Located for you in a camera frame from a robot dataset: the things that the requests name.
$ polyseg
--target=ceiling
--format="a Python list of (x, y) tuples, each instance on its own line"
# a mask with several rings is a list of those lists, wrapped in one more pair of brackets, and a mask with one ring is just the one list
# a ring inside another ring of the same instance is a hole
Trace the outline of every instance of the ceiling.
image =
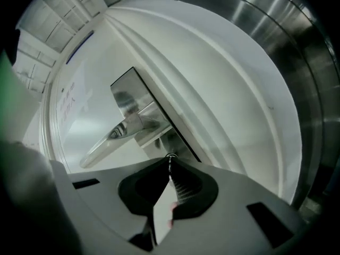
[(34, 0), (17, 28), (20, 39), (14, 72), (36, 95), (65, 46), (94, 16), (120, 0)]

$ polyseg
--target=stainless steel surface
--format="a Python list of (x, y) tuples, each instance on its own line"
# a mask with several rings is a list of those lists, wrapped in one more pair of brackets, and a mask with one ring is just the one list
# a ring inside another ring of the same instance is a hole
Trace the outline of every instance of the stainless steel surface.
[(111, 85), (111, 92), (125, 119), (89, 150), (81, 167), (93, 167), (130, 139), (135, 139), (149, 158), (176, 153), (196, 160), (133, 68)]
[(302, 166), (293, 205), (298, 207), (319, 164), (333, 167), (340, 145), (340, 85), (332, 47), (315, 17), (292, 0), (179, 0), (231, 21), (276, 64), (293, 96), (302, 135)]

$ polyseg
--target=polished metal rim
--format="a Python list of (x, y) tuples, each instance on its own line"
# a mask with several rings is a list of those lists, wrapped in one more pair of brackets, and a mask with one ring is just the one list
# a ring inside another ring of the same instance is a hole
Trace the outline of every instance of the polished metal rim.
[(301, 128), (301, 172), (292, 203), (298, 208), (319, 165), (332, 167), (338, 157), (340, 85), (329, 39), (314, 25), (315, 17), (301, 0), (179, 1), (215, 12), (238, 26), (265, 50), (285, 79)]

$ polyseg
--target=curved metal frame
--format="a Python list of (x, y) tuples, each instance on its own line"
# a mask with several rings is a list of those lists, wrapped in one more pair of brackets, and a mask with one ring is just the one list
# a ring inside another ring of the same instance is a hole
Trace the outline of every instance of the curved metal frame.
[(310, 11), (292, 0), (180, 0), (213, 11), (247, 33), (273, 60), (299, 115), (302, 164), (292, 205), (308, 194), (319, 164), (336, 164), (340, 145), (339, 77), (329, 40)]

